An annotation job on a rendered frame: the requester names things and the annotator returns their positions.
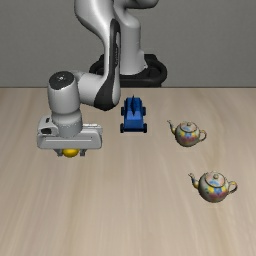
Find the blue toy car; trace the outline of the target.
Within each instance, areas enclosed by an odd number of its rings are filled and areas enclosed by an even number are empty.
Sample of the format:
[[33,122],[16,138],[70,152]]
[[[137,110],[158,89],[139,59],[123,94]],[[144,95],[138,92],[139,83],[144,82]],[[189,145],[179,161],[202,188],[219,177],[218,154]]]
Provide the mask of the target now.
[[146,108],[140,97],[127,97],[121,107],[121,115],[124,121],[120,124],[120,132],[147,132],[147,124],[144,122]]

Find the multicoloured teapot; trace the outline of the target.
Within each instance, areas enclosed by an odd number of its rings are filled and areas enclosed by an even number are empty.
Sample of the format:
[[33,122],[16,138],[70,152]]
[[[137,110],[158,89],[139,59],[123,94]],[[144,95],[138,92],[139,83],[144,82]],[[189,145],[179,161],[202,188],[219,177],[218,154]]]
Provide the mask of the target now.
[[199,195],[210,203],[219,203],[238,189],[235,181],[228,181],[219,172],[206,172],[199,179],[196,179],[193,173],[189,173],[188,176]]
[[177,143],[183,147],[192,147],[207,138],[207,132],[200,130],[199,127],[191,121],[183,121],[174,126],[170,120],[168,124]]

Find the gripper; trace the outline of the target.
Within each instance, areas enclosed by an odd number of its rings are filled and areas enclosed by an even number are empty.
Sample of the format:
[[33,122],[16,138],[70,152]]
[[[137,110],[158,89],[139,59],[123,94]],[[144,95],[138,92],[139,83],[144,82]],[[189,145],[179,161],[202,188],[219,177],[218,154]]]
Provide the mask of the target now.
[[53,149],[57,156],[63,156],[62,149],[80,149],[79,155],[85,156],[88,149],[102,147],[103,128],[98,124],[84,124],[75,136],[64,138],[59,134],[58,127],[52,122],[51,116],[43,116],[37,128],[37,146],[41,149]]

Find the yellow lemon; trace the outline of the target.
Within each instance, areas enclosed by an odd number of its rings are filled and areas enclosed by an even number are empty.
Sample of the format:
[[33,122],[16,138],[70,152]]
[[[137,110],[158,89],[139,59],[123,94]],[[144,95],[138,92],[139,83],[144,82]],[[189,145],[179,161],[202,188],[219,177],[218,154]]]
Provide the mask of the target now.
[[63,149],[62,153],[67,158],[73,158],[79,153],[79,149]]

